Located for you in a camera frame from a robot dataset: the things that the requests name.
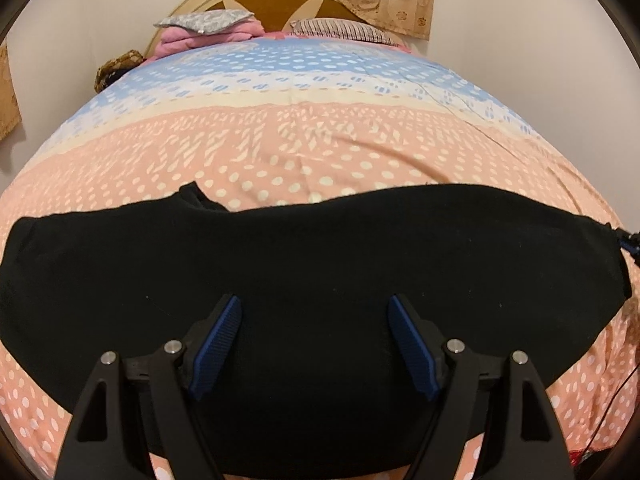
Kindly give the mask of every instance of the metal screw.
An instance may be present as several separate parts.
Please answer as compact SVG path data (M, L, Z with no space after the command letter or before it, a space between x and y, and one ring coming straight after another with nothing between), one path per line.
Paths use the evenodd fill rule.
M459 354L465 351L465 344L460 339L449 339L447 341L447 348L454 354Z
M180 350L182 350L182 343L175 339L164 344L164 351L168 354L177 354Z
M516 361L519 365L525 364L529 361L529 356L526 355L522 350L516 350L513 354L511 354L511 358Z
M112 365L114 364L114 362L116 361L116 358L118 356L116 355L116 352L105 352L104 354L102 354L102 356L100 357L100 362L103 365Z

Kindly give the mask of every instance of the white wall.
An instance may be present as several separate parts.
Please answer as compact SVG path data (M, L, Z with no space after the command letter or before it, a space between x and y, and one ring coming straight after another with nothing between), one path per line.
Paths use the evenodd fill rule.
M98 67L143 51L181 1L29 3L8 37L24 121L0 144L0 189L93 95ZM436 0L428 56L516 110L640 228L640 70L596 0Z
M22 124L0 144L0 190L93 95L95 73L135 48L183 0L31 0L8 35Z
M640 70L596 0L436 0L428 56L516 110L640 229Z

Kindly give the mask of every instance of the gray pillow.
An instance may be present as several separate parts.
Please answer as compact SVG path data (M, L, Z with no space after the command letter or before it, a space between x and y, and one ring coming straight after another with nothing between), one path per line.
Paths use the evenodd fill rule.
M180 27L197 32L198 34L215 34L239 22L244 22L254 14L244 9L206 10L169 16L161 22L154 23L155 27Z

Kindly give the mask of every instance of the striped pillow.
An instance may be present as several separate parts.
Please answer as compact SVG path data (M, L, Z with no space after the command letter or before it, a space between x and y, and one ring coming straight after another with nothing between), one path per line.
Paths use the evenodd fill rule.
M338 40L367 41L398 46L382 30L366 23L339 20L337 18L313 18L291 22L292 33L299 36L320 36Z

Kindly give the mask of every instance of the cable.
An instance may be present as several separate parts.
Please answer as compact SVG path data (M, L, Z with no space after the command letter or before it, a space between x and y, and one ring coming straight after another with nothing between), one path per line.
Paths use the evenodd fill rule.
M622 391L622 388L624 388L625 384L628 383L629 379L634 376L634 374L638 371L639 367L640 367L640 364L637 364L636 367L631 371L631 373L625 379L625 381L622 384L620 384L620 387L616 390L616 393L613 394L613 397L611 397L611 400L609 401L609 404L607 405L607 409L604 410L604 413L602 414L602 418L600 419L600 423L598 424L598 427L593 432L593 436L591 437L591 440L589 441L587 446L584 448L583 452L580 453L580 456L578 457L578 461L576 463L578 467L580 467L580 464L584 460L584 456L587 454L589 448L591 447L591 444L593 444L593 441L596 439L596 435L600 431L600 428L602 427L602 424L604 423L604 419L607 418L607 413L609 413L609 410L611 409L611 406L613 405L613 401L616 400L616 397L618 396L620 391Z

